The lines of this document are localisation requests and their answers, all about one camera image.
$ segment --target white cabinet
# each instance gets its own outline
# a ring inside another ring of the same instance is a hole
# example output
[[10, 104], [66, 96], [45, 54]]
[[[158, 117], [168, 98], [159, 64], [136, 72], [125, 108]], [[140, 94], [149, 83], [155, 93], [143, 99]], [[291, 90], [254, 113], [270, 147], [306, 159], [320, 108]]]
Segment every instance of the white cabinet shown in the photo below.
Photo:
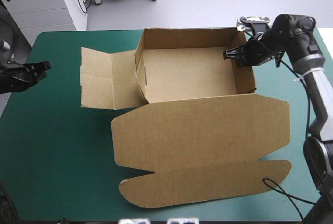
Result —
[[84, 31], [87, 14], [82, 0], [1, 0], [32, 46], [42, 32]]

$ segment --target green table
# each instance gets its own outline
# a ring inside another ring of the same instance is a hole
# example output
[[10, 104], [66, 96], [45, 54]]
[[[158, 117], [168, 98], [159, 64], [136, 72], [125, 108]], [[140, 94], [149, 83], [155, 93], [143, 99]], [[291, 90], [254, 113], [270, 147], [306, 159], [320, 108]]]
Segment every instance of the green table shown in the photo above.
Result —
[[[96, 31], [38, 37], [28, 61], [49, 60], [52, 69], [37, 86], [13, 94], [0, 118], [0, 180], [21, 219], [197, 216], [201, 220], [299, 220], [288, 199], [275, 192], [161, 209], [139, 208], [121, 196], [119, 182], [143, 173], [119, 167], [113, 160], [110, 121], [127, 110], [80, 108], [80, 48], [105, 52], [135, 49], [140, 35], [141, 31]], [[316, 37], [333, 81], [333, 61], [318, 32]], [[258, 94], [287, 100], [291, 106], [291, 142], [265, 158], [290, 160], [292, 170], [282, 186], [291, 194], [316, 201], [319, 194], [302, 154], [303, 88], [286, 68], [275, 68], [274, 62], [255, 68], [255, 75]], [[304, 214], [311, 207], [297, 204]]]

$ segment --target cardboard flap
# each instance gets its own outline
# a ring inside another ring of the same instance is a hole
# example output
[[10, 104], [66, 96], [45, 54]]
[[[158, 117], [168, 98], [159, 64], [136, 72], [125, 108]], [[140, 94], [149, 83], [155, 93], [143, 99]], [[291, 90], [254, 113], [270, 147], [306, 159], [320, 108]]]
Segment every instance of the cardboard flap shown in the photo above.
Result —
[[81, 50], [82, 107], [123, 109], [147, 103], [135, 76], [133, 50], [115, 54]]
[[112, 121], [120, 166], [168, 171], [254, 161], [290, 140], [289, 104], [256, 94], [150, 103]]
[[225, 199], [270, 190], [269, 177], [280, 184], [289, 174], [288, 161], [254, 161], [157, 172], [124, 180], [119, 189], [134, 205], [145, 208]]

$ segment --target cardboard side panel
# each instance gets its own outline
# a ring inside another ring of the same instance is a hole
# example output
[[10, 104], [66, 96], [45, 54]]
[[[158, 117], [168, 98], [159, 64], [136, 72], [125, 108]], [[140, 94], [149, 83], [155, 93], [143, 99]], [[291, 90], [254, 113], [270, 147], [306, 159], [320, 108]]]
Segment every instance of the cardboard side panel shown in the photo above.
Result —
[[257, 160], [290, 140], [289, 104], [256, 94], [150, 103], [112, 121], [120, 166], [167, 171]]
[[146, 98], [164, 102], [234, 95], [235, 77], [225, 48], [144, 50]]
[[140, 59], [140, 63], [136, 70], [136, 80], [139, 83], [141, 92], [143, 96], [146, 98], [146, 84], [147, 84], [147, 77], [146, 77], [146, 67], [144, 63], [144, 59]]
[[81, 74], [81, 107], [113, 109], [112, 79]]
[[134, 50], [112, 54], [114, 108], [124, 109], [147, 103], [135, 76]]
[[111, 54], [81, 48], [81, 106], [113, 109]]
[[236, 28], [145, 29], [145, 49], [201, 48], [228, 46]]
[[269, 190], [269, 177], [280, 184], [289, 174], [288, 161], [254, 161], [159, 172], [120, 183], [122, 195], [145, 208], [225, 199]]
[[145, 41], [145, 31], [143, 31], [140, 42], [136, 48], [135, 51], [135, 67], [138, 68], [141, 57], [142, 57], [142, 52], [144, 51], [144, 41]]
[[[232, 49], [243, 45], [246, 42], [244, 33], [237, 32], [228, 48]], [[255, 79], [252, 67], [236, 67], [236, 61], [233, 60], [233, 70], [237, 87], [237, 94], [252, 93], [255, 91]]]
[[236, 67], [232, 60], [237, 94], [253, 93], [256, 90], [254, 72], [252, 67]]

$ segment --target white floor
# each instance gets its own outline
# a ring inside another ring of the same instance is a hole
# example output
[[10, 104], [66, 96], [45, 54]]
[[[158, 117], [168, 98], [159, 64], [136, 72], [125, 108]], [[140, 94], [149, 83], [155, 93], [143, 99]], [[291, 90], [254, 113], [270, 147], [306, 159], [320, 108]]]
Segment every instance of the white floor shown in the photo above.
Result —
[[[238, 16], [264, 15], [273, 20], [283, 13], [315, 17], [333, 56], [333, 0], [102, 0], [101, 5], [93, 2], [89, 8], [87, 29], [233, 27]], [[29, 53], [30, 47], [20, 35], [16, 58], [24, 62]], [[0, 116], [8, 98], [9, 94], [0, 95]]]

